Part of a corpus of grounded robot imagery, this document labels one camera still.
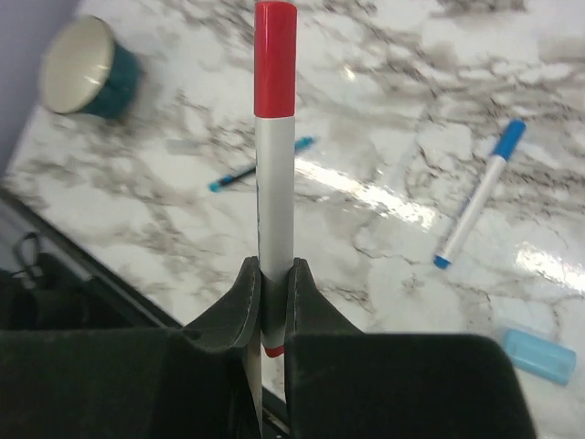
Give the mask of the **white marker blue end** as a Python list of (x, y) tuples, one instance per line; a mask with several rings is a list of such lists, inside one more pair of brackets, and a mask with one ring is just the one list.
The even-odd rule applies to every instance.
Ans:
[(476, 180), (445, 239), (434, 254), (433, 263), (439, 269), (447, 269), (462, 249), (485, 203), (493, 195), (495, 186), (526, 128), (524, 122), (512, 120), (504, 129), (486, 161), (484, 172)]

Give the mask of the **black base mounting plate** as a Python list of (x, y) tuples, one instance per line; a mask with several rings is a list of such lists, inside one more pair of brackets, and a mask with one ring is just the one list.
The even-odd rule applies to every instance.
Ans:
[(88, 286), (90, 311), (99, 316), (95, 323), (107, 327), (182, 326), (4, 188), (1, 219), (10, 224), (18, 237), (36, 233), (41, 238), (41, 248)]

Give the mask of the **white marker red tip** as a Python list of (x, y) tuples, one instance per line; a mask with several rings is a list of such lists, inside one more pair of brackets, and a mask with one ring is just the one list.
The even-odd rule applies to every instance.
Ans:
[(288, 274), (293, 267), (295, 118), (255, 120), (261, 342), (284, 350)]

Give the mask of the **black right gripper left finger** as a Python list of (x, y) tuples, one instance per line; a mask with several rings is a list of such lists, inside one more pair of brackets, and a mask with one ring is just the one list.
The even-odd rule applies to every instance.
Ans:
[(66, 269), (1, 275), (4, 438), (258, 438), (250, 387), (260, 271), (185, 327), (150, 324)]

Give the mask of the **red marker cap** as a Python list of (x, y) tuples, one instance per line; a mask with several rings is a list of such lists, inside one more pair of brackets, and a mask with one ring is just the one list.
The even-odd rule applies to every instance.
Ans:
[(254, 114), (272, 119), (295, 114), (297, 8), (263, 1), (254, 11)]

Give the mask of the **teal bowl white inside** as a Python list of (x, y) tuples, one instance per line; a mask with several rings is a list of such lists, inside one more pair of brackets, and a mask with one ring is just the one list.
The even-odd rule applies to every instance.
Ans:
[(136, 98), (142, 69), (112, 28), (96, 16), (64, 27), (46, 51), (39, 72), (42, 106), (54, 114), (117, 120)]

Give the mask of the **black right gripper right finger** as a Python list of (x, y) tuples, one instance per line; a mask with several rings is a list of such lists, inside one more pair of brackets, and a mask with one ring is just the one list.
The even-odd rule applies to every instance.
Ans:
[(491, 338), (360, 331), (290, 272), (285, 396), (294, 438), (533, 438), (513, 366)]

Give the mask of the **light blue eraser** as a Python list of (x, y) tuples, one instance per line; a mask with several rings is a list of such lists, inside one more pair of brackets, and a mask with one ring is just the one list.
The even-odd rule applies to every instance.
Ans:
[(503, 350), (519, 369), (566, 386), (577, 366), (575, 351), (517, 329), (507, 329)]

